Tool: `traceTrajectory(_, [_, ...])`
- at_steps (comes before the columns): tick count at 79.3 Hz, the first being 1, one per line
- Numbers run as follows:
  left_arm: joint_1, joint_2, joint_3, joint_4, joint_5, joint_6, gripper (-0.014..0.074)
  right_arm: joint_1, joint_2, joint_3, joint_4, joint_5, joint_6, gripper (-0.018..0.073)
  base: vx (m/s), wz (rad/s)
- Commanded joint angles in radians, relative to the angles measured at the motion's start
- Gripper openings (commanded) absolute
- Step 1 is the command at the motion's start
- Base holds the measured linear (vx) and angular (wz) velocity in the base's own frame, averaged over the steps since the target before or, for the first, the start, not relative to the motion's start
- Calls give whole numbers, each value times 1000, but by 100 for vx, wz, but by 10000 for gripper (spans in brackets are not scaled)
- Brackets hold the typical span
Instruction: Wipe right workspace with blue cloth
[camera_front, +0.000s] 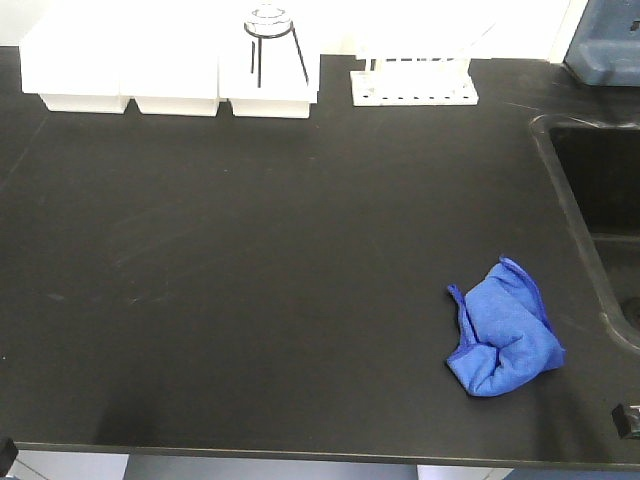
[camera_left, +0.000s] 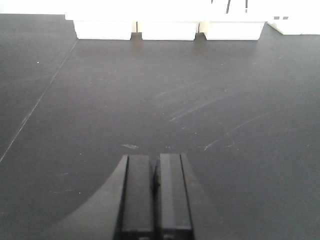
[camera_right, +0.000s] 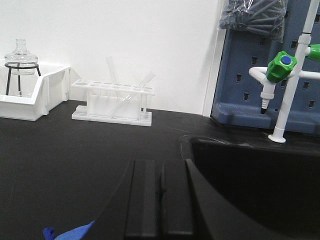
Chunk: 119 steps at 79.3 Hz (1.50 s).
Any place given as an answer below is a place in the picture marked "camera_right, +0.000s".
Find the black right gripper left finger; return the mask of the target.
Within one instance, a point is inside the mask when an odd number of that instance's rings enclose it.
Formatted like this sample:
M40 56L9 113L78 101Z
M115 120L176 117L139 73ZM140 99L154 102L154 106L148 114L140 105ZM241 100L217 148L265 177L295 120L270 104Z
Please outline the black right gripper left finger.
M158 240L158 182L153 160L136 160L94 224L96 240Z

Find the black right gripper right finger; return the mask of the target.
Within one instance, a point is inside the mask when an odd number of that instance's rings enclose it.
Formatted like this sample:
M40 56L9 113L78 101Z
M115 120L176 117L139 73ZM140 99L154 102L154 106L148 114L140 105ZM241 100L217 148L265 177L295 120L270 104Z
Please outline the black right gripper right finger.
M168 161L160 178L164 240L284 240L214 190L190 160Z

